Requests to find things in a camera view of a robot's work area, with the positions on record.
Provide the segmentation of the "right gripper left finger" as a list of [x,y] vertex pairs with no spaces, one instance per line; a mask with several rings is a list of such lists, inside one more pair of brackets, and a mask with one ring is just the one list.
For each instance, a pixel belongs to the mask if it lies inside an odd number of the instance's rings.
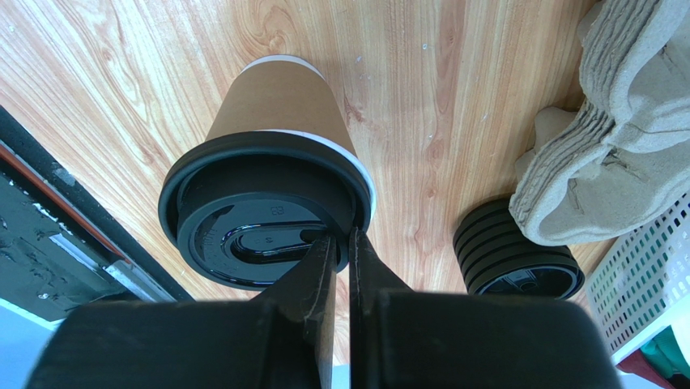
[[271,387],[331,387],[337,260],[335,238],[322,235],[298,264],[253,298],[278,318],[267,354]]

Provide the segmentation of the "single paper cup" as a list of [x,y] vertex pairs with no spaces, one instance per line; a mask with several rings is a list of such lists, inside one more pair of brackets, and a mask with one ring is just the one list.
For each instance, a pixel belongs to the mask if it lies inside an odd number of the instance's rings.
[[251,62],[233,80],[205,140],[257,130],[300,136],[337,152],[364,179],[375,213],[373,178],[356,154],[334,93],[315,66],[284,54]]

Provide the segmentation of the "white plastic basket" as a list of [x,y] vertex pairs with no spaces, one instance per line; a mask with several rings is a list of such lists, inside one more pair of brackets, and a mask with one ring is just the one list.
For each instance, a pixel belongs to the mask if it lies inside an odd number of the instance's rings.
[[689,311],[689,195],[619,237],[585,292],[614,364]]

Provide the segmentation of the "green cloth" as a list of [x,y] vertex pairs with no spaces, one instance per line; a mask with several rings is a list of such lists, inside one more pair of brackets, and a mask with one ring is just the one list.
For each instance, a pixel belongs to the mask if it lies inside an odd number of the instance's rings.
[[672,327],[666,327],[640,347],[642,356],[653,370],[667,381],[680,376],[689,378],[689,364],[675,338]]

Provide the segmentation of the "black coffee cup lid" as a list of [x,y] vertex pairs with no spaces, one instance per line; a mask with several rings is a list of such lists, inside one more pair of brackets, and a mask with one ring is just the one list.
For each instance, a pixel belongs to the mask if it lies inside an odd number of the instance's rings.
[[259,130],[184,154],[164,179],[158,216],[198,274],[263,290],[324,234],[343,269],[351,231],[366,230],[376,206],[373,178],[353,153],[316,135]]

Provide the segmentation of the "cardboard cup carrier tray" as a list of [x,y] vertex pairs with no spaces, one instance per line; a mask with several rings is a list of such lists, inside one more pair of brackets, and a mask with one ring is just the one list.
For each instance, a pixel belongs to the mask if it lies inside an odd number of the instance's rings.
[[543,246],[618,237],[689,189],[688,2],[597,2],[577,35],[585,101],[536,115],[509,201]]

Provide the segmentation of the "stack of black lids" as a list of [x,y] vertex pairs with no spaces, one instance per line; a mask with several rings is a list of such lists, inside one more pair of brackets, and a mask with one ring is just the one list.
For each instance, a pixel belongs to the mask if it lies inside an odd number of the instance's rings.
[[585,275],[567,246],[542,246],[524,236],[509,200],[493,199],[469,211],[453,248],[470,295],[524,295],[566,300]]

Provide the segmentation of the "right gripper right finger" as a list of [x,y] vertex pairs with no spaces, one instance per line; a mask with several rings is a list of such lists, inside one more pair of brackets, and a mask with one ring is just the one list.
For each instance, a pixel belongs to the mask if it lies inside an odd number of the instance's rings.
[[389,294],[410,292],[375,251],[366,232],[355,228],[348,243],[351,388],[383,388]]

